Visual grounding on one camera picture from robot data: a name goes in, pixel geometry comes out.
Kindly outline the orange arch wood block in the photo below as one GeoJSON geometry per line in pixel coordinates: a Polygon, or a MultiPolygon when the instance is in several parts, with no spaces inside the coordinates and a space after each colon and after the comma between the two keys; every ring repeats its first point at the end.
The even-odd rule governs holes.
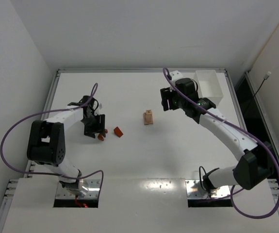
{"type": "Polygon", "coordinates": [[[99,134],[98,134],[98,140],[104,141],[107,133],[108,133],[108,130],[107,130],[107,129],[104,130],[104,134],[99,133],[99,134]]]}

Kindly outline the orange wedge wood block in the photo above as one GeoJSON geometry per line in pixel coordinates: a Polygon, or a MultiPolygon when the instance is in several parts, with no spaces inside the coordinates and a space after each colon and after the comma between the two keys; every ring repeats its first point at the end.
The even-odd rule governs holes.
{"type": "Polygon", "coordinates": [[[117,137],[121,137],[121,136],[123,136],[123,132],[120,130],[120,128],[119,127],[115,127],[114,128],[114,134],[117,136],[117,137]]]}

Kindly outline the white plastic bin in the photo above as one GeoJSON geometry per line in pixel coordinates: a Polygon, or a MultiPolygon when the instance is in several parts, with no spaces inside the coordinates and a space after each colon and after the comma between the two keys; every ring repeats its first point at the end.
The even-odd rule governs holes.
{"type": "Polygon", "coordinates": [[[216,106],[223,98],[223,92],[215,70],[197,70],[194,80],[198,84],[198,96],[208,98],[216,106]]]}

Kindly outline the plain light wood cube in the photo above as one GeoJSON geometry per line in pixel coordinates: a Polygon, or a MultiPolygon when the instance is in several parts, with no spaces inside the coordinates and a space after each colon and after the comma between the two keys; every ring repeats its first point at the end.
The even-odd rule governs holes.
{"type": "Polygon", "coordinates": [[[152,124],[153,123],[153,117],[152,115],[147,115],[145,116],[145,120],[147,124],[152,124]]]}

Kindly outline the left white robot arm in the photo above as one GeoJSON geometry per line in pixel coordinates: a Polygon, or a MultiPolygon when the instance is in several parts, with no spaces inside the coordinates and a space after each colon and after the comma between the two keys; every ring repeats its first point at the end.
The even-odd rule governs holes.
{"type": "Polygon", "coordinates": [[[81,122],[83,135],[106,137],[105,115],[99,112],[101,106],[98,100],[91,96],[69,103],[68,109],[32,123],[27,158],[57,173],[59,183],[69,193],[84,196],[88,192],[88,183],[81,179],[81,171],[66,159],[65,134],[75,123],[81,122]]]}

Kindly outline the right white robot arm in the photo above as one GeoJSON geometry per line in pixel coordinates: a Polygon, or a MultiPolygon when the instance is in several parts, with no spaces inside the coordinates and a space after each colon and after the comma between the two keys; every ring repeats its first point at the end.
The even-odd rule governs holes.
{"type": "Polygon", "coordinates": [[[268,143],[257,142],[232,125],[209,98],[198,95],[198,84],[178,71],[163,68],[169,87],[160,90],[164,111],[181,109],[185,115],[216,136],[234,155],[237,165],[215,168],[202,178],[202,188],[211,192],[225,185],[250,190],[274,173],[268,143]]]}

